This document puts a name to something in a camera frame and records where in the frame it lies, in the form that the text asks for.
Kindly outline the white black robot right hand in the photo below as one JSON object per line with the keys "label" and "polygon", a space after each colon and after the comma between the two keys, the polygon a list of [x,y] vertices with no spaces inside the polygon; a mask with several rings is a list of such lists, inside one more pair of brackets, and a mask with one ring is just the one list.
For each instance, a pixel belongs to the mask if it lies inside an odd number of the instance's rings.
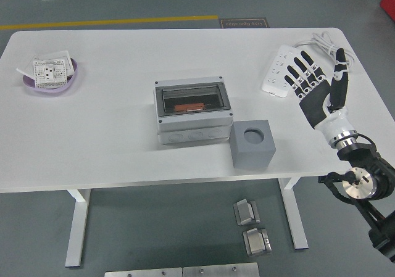
{"label": "white black robot right hand", "polygon": [[331,81],[305,51],[293,61],[295,66],[287,66],[284,79],[299,99],[309,125],[319,130],[332,148],[343,139],[356,139],[357,132],[347,119],[345,106],[349,74],[344,49],[336,51]]}

